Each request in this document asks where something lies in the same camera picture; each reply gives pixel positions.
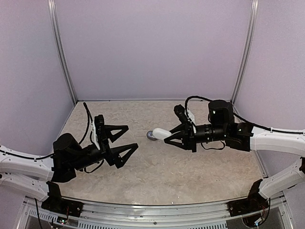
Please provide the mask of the white earbud charging case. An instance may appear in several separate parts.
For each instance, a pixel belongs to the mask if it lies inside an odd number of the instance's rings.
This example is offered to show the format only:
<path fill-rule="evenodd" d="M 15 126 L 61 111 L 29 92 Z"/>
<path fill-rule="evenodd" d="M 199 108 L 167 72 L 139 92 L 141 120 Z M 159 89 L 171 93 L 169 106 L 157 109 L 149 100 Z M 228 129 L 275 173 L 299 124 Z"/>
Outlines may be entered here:
<path fill-rule="evenodd" d="M 168 130 L 161 129 L 161 128 L 155 128 L 152 131 L 152 135 L 157 140 L 164 140 L 172 135 L 172 133 Z"/>

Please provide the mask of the purple earbud charging case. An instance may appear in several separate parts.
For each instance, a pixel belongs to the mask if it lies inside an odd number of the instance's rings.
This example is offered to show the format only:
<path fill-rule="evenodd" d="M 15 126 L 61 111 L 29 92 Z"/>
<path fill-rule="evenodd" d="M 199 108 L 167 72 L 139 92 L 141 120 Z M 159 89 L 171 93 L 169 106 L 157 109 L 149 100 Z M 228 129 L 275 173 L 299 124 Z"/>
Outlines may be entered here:
<path fill-rule="evenodd" d="M 157 138 L 154 137 L 153 132 L 152 131 L 148 131 L 146 134 L 147 138 L 152 140 L 152 141 L 156 141 Z"/>

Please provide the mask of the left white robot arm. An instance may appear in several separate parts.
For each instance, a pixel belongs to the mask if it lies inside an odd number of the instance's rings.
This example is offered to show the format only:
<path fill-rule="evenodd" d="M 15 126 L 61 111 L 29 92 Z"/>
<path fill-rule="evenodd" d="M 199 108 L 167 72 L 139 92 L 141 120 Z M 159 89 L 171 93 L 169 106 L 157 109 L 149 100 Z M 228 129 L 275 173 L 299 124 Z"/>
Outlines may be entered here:
<path fill-rule="evenodd" d="M 67 202 L 61 197 L 58 183 L 76 178 L 77 171 L 87 172 L 87 167 L 103 162 L 121 168 L 137 150 L 133 143 L 111 148 L 128 131 L 126 125 L 94 124 L 94 142 L 86 147 L 70 134 L 61 135 L 53 143 L 53 153 L 35 156 L 0 147 L 0 184 L 19 190 L 41 202 L 47 200 L 56 212 L 62 212 Z"/>

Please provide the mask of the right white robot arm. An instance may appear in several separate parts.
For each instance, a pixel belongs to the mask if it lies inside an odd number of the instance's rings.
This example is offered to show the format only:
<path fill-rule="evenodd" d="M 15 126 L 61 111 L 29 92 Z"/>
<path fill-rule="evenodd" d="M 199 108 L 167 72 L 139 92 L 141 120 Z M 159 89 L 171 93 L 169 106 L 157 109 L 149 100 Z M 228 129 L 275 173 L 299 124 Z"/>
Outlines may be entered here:
<path fill-rule="evenodd" d="M 298 155 L 300 158 L 277 174 L 255 183 L 244 200 L 244 208 L 255 211 L 263 199 L 291 188 L 305 180 L 305 133 L 304 131 L 277 130 L 242 120 L 236 123 L 232 104 L 224 100 L 212 100 L 208 104 L 209 124 L 196 125 L 194 115 L 187 105 L 174 108 L 180 125 L 167 131 L 154 129 L 157 139 L 184 150 L 196 152 L 198 143 L 224 141 L 227 147 L 240 151 L 276 151 Z"/>

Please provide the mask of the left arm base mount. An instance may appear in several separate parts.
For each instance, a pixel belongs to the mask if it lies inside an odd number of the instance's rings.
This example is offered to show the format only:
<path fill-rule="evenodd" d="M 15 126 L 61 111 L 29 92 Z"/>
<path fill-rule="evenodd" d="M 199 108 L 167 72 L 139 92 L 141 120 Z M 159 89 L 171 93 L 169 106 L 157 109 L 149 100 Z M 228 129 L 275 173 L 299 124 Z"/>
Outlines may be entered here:
<path fill-rule="evenodd" d="M 83 203 L 63 198 L 60 187 L 56 183 L 47 181 L 46 184 L 48 187 L 47 198 L 41 203 L 41 207 L 51 212 L 79 218 Z"/>

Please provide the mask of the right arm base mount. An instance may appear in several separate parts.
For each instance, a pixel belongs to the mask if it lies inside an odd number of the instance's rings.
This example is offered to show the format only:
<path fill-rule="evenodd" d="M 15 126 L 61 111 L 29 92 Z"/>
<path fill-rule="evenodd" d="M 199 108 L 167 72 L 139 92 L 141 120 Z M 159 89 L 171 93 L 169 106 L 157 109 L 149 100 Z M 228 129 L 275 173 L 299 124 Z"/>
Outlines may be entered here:
<path fill-rule="evenodd" d="M 263 210 L 264 208 L 269 208 L 268 199 L 259 194 L 259 186 L 262 181 L 263 180 L 260 179 L 252 184 L 246 198 L 229 201 L 227 203 L 231 217 L 249 214 L 255 211 Z"/>

